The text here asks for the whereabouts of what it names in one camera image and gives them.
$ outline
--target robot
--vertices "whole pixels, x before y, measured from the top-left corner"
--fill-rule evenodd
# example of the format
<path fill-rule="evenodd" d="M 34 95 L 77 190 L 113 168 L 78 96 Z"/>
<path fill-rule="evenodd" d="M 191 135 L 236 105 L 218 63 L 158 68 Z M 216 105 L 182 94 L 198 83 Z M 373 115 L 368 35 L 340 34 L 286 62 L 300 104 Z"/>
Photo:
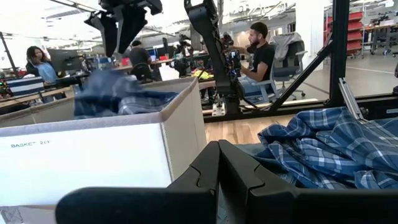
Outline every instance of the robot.
<path fill-rule="evenodd" d="M 196 6 L 192 6 L 191 0 L 183 0 L 183 3 L 193 28 L 203 37 L 213 64 L 218 92 L 218 100 L 213 105 L 213 116 L 241 113 L 239 105 L 240 100 L 244 100 L 244 93 L 238 81 L 241 76 L 240 54 L 237 50 L 224 53 L 228 47 L 225 43 L 231 39 L 220 39 L 218 15 L 213 0 L 203 0 Z M 115 51 L 124 53 L 147 24 L 145 7 L 150 9 L 152 15 L 162 12 L 160 0 L 99 0 L 99 4 L 104 11 L 91 13 L 85 23 L 101 31 L 108 57 Z"/>

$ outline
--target plaid fabric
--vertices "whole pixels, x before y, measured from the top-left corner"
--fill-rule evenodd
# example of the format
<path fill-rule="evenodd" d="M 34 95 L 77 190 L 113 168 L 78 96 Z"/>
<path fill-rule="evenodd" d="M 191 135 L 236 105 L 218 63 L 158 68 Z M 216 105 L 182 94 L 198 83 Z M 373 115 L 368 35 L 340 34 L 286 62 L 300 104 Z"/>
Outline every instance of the plaid fabric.
<path fill-rule="evenodd" d="M 93 73 L 75 97 L 75 118 L 152 113 L 164 109 L 178 93 L 148 91 L 135 76 L 118 71 Z"/>
<path fill-rule="evenodd" d="M 298 113 L 259 133 L 265 150 L 303 187 L 398 188 L 398 119 L 357 122 L 346 108 Z"/>

